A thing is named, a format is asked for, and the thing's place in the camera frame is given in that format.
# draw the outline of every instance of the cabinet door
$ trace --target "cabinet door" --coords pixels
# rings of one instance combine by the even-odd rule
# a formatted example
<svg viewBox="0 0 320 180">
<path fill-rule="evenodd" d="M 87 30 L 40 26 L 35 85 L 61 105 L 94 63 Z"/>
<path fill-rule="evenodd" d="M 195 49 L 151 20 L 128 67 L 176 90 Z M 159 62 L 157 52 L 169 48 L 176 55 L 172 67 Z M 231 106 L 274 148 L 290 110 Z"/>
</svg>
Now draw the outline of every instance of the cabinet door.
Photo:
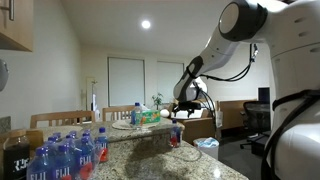
<svg viewBox="0 0 320 180">
<path fill-rule="evenodd" d="M 9 19 L 10 0 L 0 0 L 0 49 L 32 51 L 33 0 L 13 0 L 14 20 Z"/>
</svg>

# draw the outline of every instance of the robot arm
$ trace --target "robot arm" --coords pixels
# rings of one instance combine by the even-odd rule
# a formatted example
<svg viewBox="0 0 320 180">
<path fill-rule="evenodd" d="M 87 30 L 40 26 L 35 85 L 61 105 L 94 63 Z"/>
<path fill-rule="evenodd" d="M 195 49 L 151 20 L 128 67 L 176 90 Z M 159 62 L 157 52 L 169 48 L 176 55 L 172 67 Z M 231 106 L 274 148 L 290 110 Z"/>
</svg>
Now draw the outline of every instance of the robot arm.
<svg viewBox="0 0 320 180">
<path fill-rule="evenodd" d="M 202 73 L 224 66 L 232 57 L 240 41 L 251 39 L 263 26 L 267 9 L 252 0 L 234 0 L 223 10 L 219 24 L 207 46 L 186 68 L 174 87 L 179 102 L 202 98 L 199 88 L 192 87 Z"/>
</svg>

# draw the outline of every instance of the floor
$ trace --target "floor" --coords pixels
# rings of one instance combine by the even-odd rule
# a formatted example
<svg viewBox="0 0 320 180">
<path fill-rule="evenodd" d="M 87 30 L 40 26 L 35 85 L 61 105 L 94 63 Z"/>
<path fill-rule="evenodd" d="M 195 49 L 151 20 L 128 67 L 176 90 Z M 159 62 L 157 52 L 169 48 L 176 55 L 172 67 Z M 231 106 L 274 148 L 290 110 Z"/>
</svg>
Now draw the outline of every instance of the floor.
<svg viewBox="0 0 320 180">
<path fill-rule="evenodd" d="M 252 154 L 250 145 L 240 149 L 240 144 L 246 142 L 244 135 L 222 138 L 218 160 L 248 177 L 249 180 L 260 180 L 262 157 Z"/>
</svg>

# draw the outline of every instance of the white wall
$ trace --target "white wall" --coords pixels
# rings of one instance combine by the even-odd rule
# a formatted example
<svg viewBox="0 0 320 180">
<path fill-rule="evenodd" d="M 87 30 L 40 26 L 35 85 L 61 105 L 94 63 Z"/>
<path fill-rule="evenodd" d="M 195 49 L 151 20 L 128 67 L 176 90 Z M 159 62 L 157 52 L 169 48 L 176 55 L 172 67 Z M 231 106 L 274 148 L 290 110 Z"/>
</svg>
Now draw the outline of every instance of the white wall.
<svg viewBox="0 0 320 180">
<path fill-rule="evenodd" d="M 251 70 L 247 77 L 239 82 L 217 82 L 213 80 L 203 79 L 208 85 L 208 93 L 213 100 L 238 100 L 253 99 L 258 97 L 258 87 L 269 86 L 269 71 L 271 63 L 269 60 L 269 48 L 265 44 L 258 45 L 259 54 L 257 61 L 252 64 Z M 126 51 L 108 50 L 99 47 L 82 47 L 82 91 L 86 91 L 86 79 L 88 77 L 98 81 L 97 87 L 97 104 L 101 111 L 102 107 L 108 106 L 108 73 L 107 58 L 121 57 L 145 59 L 145 84 L 146 84 L 146 105 L 152 105 L 152 95 L 157 93 L 157 60 L 166 60 L 172 62 L 183 62 L 185 67 L 191 61 L 191 58 L 185 57 L 165 57 L 154 54 L 143 54 Z M 249 45 L 241 44 L 237 48 L 234 57 L 221 69 L 211 71 L 207 74 L 219 77 L 231 77 L 242 71 L 248 64 Z M 90 82 L 87 88 L 91 95 Z M 85 107 L 85 97 L 83 96 L 82 104 Z"/>
<path fill-rule="evenodd" d="M 10 71 L 0 92 L 0 117 L 29 128 L 37 113 L 78 110 L 80 46 L 60 1 L 34 1 L 34 51 L 0 51 Z"/>
</svg>

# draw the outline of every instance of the office chair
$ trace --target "office chair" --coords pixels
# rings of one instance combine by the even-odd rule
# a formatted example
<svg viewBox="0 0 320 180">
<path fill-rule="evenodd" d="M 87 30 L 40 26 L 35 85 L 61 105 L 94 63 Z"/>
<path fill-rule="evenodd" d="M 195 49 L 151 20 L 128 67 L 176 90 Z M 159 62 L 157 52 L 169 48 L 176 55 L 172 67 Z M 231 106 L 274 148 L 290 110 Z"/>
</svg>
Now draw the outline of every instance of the office chair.
<svg viewBox="0 0 320 180">
<path fill-rule="evenodd" d="M 252 145 L 252 143 L 269 137 L 270 135 L 270 104 L 263 101 L 248 101 L 243 103 L 243 108 L 247 116 L 246 122 L 248 130 L 256 133 L 255 136 L 248 137 L 247 142 L 240 144 L 243 149 L 245 145 Z"/>
</svg>

